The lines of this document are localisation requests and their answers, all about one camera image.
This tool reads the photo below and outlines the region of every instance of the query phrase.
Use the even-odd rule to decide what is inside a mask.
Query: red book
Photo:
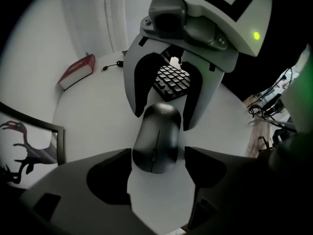
[[[68,89],[73,84],[92,74],[94,64],[95,57],[93,54],[78,60],[66,70],[58,84],[60,84],[64,90]]]

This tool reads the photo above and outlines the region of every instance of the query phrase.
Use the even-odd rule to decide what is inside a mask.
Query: black keyboard
[[[157,72],[153,88],[165,102],[169,102],[188,93],[190,75],[173,66],[163,66]]]

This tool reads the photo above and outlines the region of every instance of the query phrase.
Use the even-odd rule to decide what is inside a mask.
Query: black mouse
[[[178,156],[181,117],[171,105],[148,107],[133,148],[134,163],[142,170],[161,174],[174,167]]]

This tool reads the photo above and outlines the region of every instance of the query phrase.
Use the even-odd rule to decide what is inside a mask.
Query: green led light
[[[255,38],[256,40],[259,40],[259,39],[260,39],[260,34],[259,34],[258,32],[255,32],[255,33],[254,33],[254,38]]]

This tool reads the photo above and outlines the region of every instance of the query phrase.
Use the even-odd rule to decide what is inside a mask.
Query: table surface
[[[121,52],[97,58],[94,74],[61,97],[53,123],[65,128],[67,162],[133,147],[142,116],[137,118],[128,104],[123,68],[113,66],[101,72],[102,67],[118,60],[123,60]],[[162,101],[152,88],[147,107]],[[185,101],[183,96],[168,103],[182,115]],[[250,121],[251,115],[243,103],[220,85],[198,125],[186,132],[181,130],[180,150],[195,146],[244,156],[252,130]],[[143,172],[133,164],[128,181],[133,211],[157,234],[169,233],[188,223],[194,187],[183,159],[164,174]]]

